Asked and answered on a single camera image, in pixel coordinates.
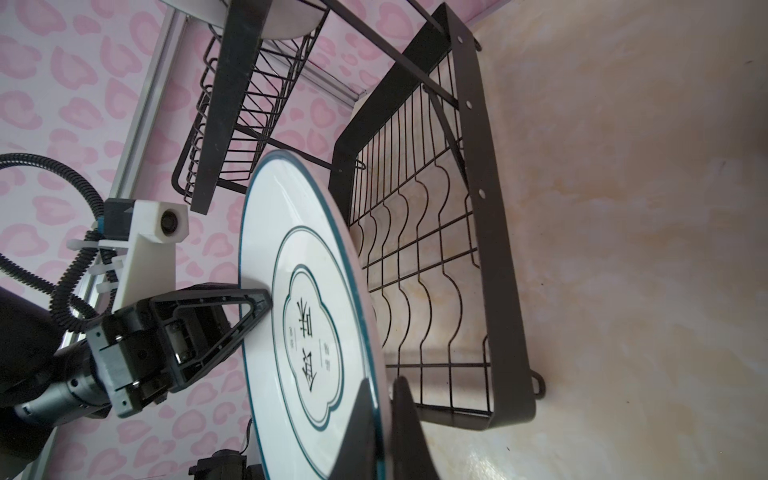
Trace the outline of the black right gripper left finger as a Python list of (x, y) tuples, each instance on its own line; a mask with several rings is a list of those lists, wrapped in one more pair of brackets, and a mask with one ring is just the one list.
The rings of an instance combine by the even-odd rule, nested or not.
[(349, 422), (330, 480), (372, 480), (377, 478), (377, 437), (370, 382), (358, 388)]

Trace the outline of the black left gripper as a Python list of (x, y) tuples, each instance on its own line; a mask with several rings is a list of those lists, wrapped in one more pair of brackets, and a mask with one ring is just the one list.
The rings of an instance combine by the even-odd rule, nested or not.
[(127, 418), (208, 375), (271, 308), (266, 289), (235, 284), (198, 284), (142, 300), (54, 353), (12, 401), (13, 412), (39, 427), (110, 410)]

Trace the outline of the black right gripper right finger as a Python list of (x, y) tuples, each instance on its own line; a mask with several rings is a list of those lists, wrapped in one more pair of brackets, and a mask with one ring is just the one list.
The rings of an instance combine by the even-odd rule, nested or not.
[(408, 381), (404, 377), (398, 377), (392, 388), (391, 449), (395, 479), (439, 479)]

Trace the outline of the white plate quatrefoil emblem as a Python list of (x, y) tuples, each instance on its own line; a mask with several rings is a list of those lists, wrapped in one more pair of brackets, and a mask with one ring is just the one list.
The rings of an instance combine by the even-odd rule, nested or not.
[(258, 164), (246, 194), (239, 284), (265, 288), (266, 316), (243, 343), (252, 418), (269, 479), (326, 479), (361, 386), (376, 440), (391, 410), (372, 302), (328, 189), (293, 154)]

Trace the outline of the dark green rim plate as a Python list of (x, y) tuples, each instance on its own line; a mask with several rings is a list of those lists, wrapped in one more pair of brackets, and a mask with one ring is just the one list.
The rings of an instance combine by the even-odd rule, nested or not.
[[(167, 6), (213, 26), (217, 33), (225, 28), (230, 1), (169, 0)], [(272, 1), (262, 37), (268, 40), (290, 40), (315, 30), (326, 13), (321, 1)]]

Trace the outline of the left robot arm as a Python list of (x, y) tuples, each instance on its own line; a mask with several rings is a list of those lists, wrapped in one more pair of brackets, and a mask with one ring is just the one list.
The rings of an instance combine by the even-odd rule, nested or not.
[(140, 300), (63, 347), (50, 313), (1, 292), (1, 475), (35, 461), (53, 430), (86, 416), (127, 418), (228, 359), (272, 307), (263, 288), (207, 283)]

